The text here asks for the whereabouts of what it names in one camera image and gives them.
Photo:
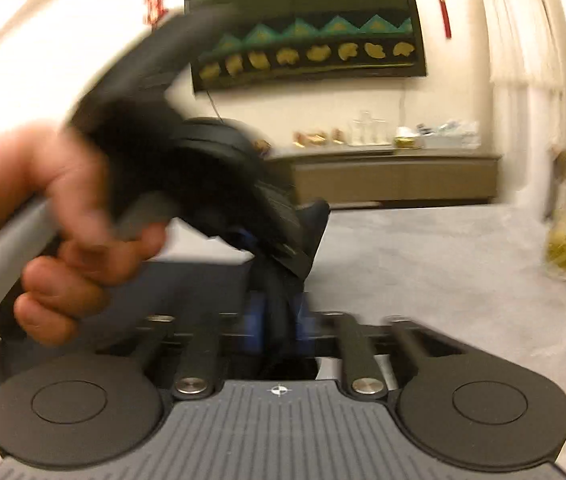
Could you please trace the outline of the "person's left hand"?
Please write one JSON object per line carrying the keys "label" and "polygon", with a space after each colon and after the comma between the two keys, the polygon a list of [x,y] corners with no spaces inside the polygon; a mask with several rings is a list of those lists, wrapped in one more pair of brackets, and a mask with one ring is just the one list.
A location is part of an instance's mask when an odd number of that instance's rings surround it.
{"label": "person's left hand", "polygon": [[69,130],[34,125],[0,136],[0,229],[34,194],[51,200],[64,240],[54,257],[31,260],[14,317],[31,338],[66,344],[84,318],[108,305],[108,287],[133,278],[164,247],[164,222],[118,240],[107,208],[106,158]]}

